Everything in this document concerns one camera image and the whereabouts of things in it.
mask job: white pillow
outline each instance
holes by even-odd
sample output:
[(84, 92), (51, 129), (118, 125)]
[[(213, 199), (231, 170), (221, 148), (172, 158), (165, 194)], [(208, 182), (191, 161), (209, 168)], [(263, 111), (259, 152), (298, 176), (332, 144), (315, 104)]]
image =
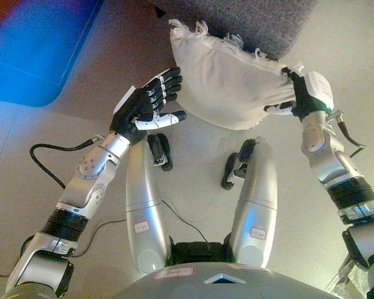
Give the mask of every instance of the white pillow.
[(183, 88), (178, 103), (190, 113), (214, 125), (247, 130), (267, 113), (266, 105), (295, 100), (292, 82), (281, 69), (286, 65), (268, 60), (259, 49), (249, 54), (240, 49), (242, 40), (208, 35), (203, 21), (195, 32), (178, 20), (170, 40)]

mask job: beige tile floor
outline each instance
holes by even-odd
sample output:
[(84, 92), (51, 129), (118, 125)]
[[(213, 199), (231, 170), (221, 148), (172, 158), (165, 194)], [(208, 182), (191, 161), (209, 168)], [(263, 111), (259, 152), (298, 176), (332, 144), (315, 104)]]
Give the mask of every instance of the beige tile floor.
[[(37, 142), (72, 146), (95, 133), (105, 134), (112, 110), (129, 86), (141, 85), (173, 65), (168, 31), (151, 4), (107, 0), (53, 104), (29, 108), (0, 102), (1, 273), (10, 272), (23, 240), (42, 227), (61, 195), (60, 187), (30, 160), (29, 147)], [(296, 45), (282, 59), (287, 64), (300, 60), (307, 70), (328, 78), (352, 136), (369, 145), (355, 160), (374, 187), (374, 1), (320, 0)], [(172, 103), (167, 109), (179, 106)], [(251, 130), (229, 131), (189, 114), (183, 123), (162, 130), (171, 143), (175, 167), (170, 173), (158, 169), (157, 178), (164, 197), (182, 217), (209, 240), (222, 241), (231, 228), (239, 193), (239, 186), (232, 191), (219, 187), (224, 163), (245, 139), (265, 136), (276, 149), (279, 174), (276, 237), (268, 267), (325, 288), (346, 255), (340, 236), (344, 225), (300, 152), (301, 131), (294, 118), (269, 116)], [(38, 155), (68, 181), (82, 153), (42, 149)], [(81, 249), (100, 223), (125, 217), (124, 203), (123, 162), (88, 224)], [(199, 240), (168, 211), (166, 218), (176, 242)], [(102, 228), (88, 253), (73, 262), (69, 298), (106, 298), (140, 277), (130, 260), (125, 224)], [(5, 282), (0, 278), (0, 295)]]

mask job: gray sofa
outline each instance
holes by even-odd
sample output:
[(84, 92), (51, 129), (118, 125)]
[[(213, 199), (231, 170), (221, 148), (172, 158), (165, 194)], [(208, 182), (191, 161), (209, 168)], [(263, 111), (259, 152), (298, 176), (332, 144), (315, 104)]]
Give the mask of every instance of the gray sofa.
[(244, 49), (279, 59), (292, 48), (317, 0), (149, 0), (190, 29), (205, 20), (212, 36), (239, 34)]

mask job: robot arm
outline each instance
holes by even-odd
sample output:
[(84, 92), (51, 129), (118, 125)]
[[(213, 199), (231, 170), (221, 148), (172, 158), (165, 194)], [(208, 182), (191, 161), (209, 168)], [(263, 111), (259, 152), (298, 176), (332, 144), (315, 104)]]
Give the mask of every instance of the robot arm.
[(2, 298), (56, 298), (68, 289), (74, 266), (68, 261), (87, 222), (101, 204), (120, 159), (145, 131), (185, 119), (185, 112), (160, 114), (180, 90), (179, 68), (132, 87), (115, 109), (110, 133), (82, 158), (44, 228), (37, 232), (14, 267)]
[(332, 93), (327, 80), (316, 72), (305, 77), (285, 70), (294, 82), (296, 103), (292, 113), (304, 127), (302, 152), (310, 167), (338, 208), (344, 224), (353, 224), (342, 236), (353, 261), (368, 270), (368, 298), (374, 298), (374, 192), (354, 162), (343, 150), (331, 125), (340, 113), (331, 115)]

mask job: robot leg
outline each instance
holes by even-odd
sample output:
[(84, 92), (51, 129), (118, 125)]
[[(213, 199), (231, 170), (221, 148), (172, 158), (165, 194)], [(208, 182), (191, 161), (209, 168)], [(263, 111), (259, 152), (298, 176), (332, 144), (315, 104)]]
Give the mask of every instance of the robot leg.
[[(230, 170), (234, 161), (235, 170)], [(226, 165), (222, 186), (230, 189), (242, 178), (241, 193), (229, 240), (236, 263), (266, 267), (272, 248), (277, 214), (277, 174), (272, 146), (262, 137), (246, 140)]]
[(163, 268), (171, 253), (163, 204), (154, 174), (154, 165), (161, 165), (161, 161), (162, 163), (164, 161), (153, 158), (158, 156), (156, 149), (152, 139), (150, 144), (147, 140), (142, 140), (130, 149), (128, 155), (126, 182), (128, 238), (133, 264), (144, 274)]

